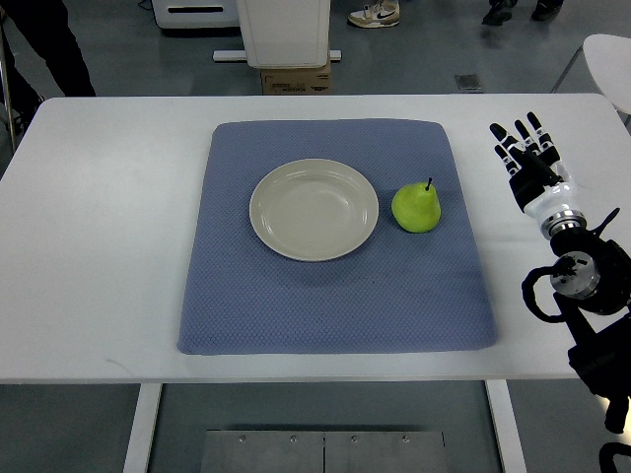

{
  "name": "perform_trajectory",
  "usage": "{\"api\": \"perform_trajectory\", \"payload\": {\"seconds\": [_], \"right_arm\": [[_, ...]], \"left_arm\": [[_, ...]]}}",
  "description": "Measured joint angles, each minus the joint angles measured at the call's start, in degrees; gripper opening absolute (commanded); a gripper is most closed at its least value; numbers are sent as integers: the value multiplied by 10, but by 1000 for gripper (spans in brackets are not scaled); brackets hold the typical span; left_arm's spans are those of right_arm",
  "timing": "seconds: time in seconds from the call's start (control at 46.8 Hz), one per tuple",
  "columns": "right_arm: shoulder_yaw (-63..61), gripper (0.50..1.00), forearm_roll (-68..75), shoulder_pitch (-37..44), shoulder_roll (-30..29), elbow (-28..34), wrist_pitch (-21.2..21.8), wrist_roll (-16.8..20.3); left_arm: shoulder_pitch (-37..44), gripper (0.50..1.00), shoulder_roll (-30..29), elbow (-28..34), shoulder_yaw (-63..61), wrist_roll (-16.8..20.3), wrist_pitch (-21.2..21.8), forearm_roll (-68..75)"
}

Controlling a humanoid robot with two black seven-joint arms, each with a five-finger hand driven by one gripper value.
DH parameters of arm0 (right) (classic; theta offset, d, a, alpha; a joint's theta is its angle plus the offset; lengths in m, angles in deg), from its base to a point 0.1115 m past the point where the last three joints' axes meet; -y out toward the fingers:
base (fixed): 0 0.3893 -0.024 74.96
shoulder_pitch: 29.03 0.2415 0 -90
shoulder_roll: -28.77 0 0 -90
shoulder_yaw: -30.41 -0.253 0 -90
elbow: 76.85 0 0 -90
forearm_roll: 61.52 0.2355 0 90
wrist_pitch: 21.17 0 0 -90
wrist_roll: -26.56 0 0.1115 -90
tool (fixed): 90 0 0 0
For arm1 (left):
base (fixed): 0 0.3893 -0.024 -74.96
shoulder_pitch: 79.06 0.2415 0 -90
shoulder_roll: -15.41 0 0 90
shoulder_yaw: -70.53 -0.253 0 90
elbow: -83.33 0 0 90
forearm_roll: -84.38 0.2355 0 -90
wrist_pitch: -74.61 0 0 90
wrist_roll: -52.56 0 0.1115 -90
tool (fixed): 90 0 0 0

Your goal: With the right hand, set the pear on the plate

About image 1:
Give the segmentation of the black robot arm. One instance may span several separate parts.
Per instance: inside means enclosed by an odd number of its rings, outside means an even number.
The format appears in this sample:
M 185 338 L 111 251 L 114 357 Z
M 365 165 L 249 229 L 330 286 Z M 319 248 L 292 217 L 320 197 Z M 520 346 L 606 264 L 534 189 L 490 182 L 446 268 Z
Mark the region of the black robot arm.
M 557 260 L 532 269 L 522 282 L 522 295 L 539 320 L 567 325 L 575 341 L 569 365 L 593 395 L 608 401 L 604 426 L 621 435 L 630 411 L 630 314 L 600 331 L 585 317 L 630 309 L 630 256 L 616 241 L 601 237 L 618 213 L 612 210 L 591 230 L 578 211 L 546 219 L 542 232 Z

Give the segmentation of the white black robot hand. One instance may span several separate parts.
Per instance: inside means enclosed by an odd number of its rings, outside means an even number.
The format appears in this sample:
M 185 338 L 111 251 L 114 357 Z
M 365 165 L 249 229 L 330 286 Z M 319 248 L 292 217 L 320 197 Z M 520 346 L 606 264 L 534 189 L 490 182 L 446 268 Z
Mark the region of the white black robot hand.
M 534 219 L 546 239 L 562 231 L 585 228 L 587 220 L 576 202 L 576 184 L 538 117 L 515 122 L 516 135 L 499 123 L 489 126 L 497 140 L 495 153 L 508 175 L 520 210 Z

